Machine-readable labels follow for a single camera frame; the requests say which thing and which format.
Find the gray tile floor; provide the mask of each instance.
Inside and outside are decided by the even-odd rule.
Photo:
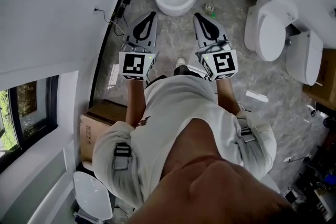
[[[181,17],[168,17],[156,6],[155,0],[132,0],[125,11],[128,22],[150,11],[159,16],[156,47],[160,50],[157,62],[150,74],[150,79],[160,75],[171,76],[178,57],[190,62],[195,60],[197,48],[193,27],[193,14],[202,12],[205,3],[211,0],[197,0],[193,8]],[[285,191],[298,175],[302,162],[284,163],[286,157],[299,158],[312,153],[325,138],[327,130],[322,125],[322,118],[311,118],[307,107],[311,100],[301,92],[302,84],[295,81],[286,72],[286,48],[273,62],[262,61],[244,46],[244,29],[247,10],[254,5],[254,0],[215,0],[216,20],[226,28],[232,47],[237,50],[239,73],[232,78],[236,98],[245,109],[254,111],[268,120],[273,128],[277,143],[277,157],[271,177],[278,187]],[[126,28],[123,21],[120,27]],[[118,63],[121,49],[121,37],[113,31],[109,36],[104,51],[95,100],[109,99],[118,103],[127,103],[126,81],[118,78],[117,84],[108,89],[112,66]],[[261,93],[269,99],[262,103],[247,97],[246,91]]]

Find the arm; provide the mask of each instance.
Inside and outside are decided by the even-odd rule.
[[[143,82],[130,80],[128,84],[126,123],[135,128],[136,125],[141,121],[145,109],[146,101]]]
[[[240,107],[233,93],[230,79],[217,80],[218,105],[226,111],[237,115]]]

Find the sneaker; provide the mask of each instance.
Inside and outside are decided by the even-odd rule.
[[[176,61],[176,68],[179,67],[180,65],[185,65],[185,60],[182,57],[179,57],[178,60]]]

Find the cardboard box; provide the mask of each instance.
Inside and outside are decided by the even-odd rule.
[[[314,101],[336,110],[336,50],[324,49],[317,83],[302,90]]]
[[[92,162],[94,144],[97,138],[117,121],[125,121],[127,107],[103,100],[80,116],[81,160]]]

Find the cable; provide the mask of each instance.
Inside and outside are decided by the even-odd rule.
[[[102,9],[97,9],[97,8],[95,8],[94,11],[103,12],[105,22],[107,22],[108,24],[109,24],[110,22],[113,23],[115,26],[117,26],[117,27],[120,29],[120,31],[122,31],[123,35],[125,35],[125,32],[124,32],[124,31],[120,28],[120,26],[117,25],[114,21],[109,20],[109,22],[108,22],[108,21],[106,20],[106,18],[105,18],[105,11],[103,11]]]
[[[242,108],[243,110],[245,110],[245,107],[243,107],[241,104],[238,104],[238,106],[239,106],[240,108]]]
[[[125,19],[125,16],[124,16],[124,13],[122,14],[122,17],[123,17],[123,19],[124,19],[124,21],[125,21],[125,23],[126,23],[126,26],[128,27],[128,24],[127,24],[126,19]]]
[[[118,27],[119,27],[118,22],[119,22],[119,18],[117,18],[117,23],[115,24],[115,26],[118,26]],[[114,28],[113,28],[113,31],[114,31],[114,33],[115,33],[115,35],[116,35],[117,37],[120,37],[120,36],[122,36],[122,35],[125,34],[125,33],[124,33],[124,34],[120,34],[120,35],[118,35],[117,32],[115,31],[115,30],[116,30],[116,29],[115,29],[115,28],[116,28],[115,26],[114,26]]]
[[[122,209],[120,206],[117,206],[117,205],[114,208],[120,209],[121,211],[123,211],[125,213],[126,218],[128,219],[127,212],[124,209]]]
[[[304,158],[307,158],[307,157],[302,157],[302,158],[294,159],[294,160],[289,159],[288,163],[296,162],[296,161],[299,161],[299,160],[304,159]]]

